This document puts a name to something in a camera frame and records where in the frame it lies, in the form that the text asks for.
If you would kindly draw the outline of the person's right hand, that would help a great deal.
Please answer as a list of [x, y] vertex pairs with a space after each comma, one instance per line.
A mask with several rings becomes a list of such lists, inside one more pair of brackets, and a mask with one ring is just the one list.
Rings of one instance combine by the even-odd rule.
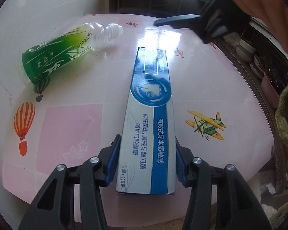
[[288, 54], [288, 7], [283, 0], [233, 0], [245, 13], [262, 20]]

